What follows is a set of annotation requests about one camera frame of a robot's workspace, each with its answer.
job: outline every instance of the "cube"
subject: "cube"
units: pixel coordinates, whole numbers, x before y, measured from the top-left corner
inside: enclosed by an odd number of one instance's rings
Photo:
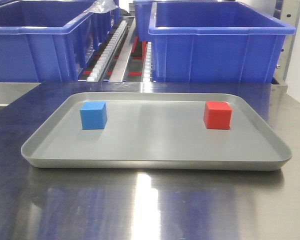
[[[107,123],[105,101],[86,101],[80,109],[83,130],[104,129]]]
[[[206,101],[203,121],[207,129],[230,128],[232,108],[227,102],[223,101]]]

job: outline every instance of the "bin rim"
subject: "bin rim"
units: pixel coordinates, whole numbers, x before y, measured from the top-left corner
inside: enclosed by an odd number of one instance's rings
[[[165,4],[177,3],[180,1],[167,1]],[[256,26],[256,27],[237,27],[237,26],[222,26],[222,27],[166,27],[166,26],[156,26],[157,22],[157,5],[163,2],[153,2],[151,8],[151,15],[149,21],[148,33],[153,36],[166,36],[166,35],[292,35],[296,32],[296,28],[275,18],[274,16],[261,13],[256,11],[254,8],[243,2],[204,2],[204,4],[236,4],[242,5],[252,11],[260,14],[261,16],[273,21],[280,26]]]
[[[186,0],[187,2],[216,2],[217,0]],[[135,5],[148,5],[153,2],[185,2],[185,0],[133,0]]]
[[[3,8],[7,5],[19,2],[40,2],[39,0],[18,0],[0,5]],[[90,0],[45,0],[45,2],[91,2]],[[92,16],[92,12],[87,10],[80,13],[75,18],[68,21],[63,26],[0,26],[0,35],[66,35],[71,33],[77,26]]]

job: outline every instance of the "plastic bag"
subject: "plastic bag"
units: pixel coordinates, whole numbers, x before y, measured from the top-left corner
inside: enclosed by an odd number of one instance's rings
[[[105,14],[116,8],[118,8],[118,6],[113,0],[97,0],[87,9],[87,12]]]

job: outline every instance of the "metal table surface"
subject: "metal table surface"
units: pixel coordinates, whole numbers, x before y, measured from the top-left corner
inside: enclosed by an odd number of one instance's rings
[[[32,167],[21,145],[80,92],[235,94],[274,128],[293,157],[272,172]],[[300,240],[300,103],[260,84],[37,86],[0,111],[0,240],[57,239]]]

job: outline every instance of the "metal frame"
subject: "metal frame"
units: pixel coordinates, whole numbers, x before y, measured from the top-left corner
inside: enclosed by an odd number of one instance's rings
[[[109,82],[123,82],[128,74],[127,67],[136,36],[136,20],[133,19],[128,35],[122,46],[119,58],[113,68]]]
[[[278,17],[297,28],[300,19],[300,0],[277,0],[276,2],[278,8],[281,6],[281,9],[275,10]],[[295,35],[288,35],[285,38],[282,52],[274,72],[274,78],[278,82],[286,81],[295,37]]]

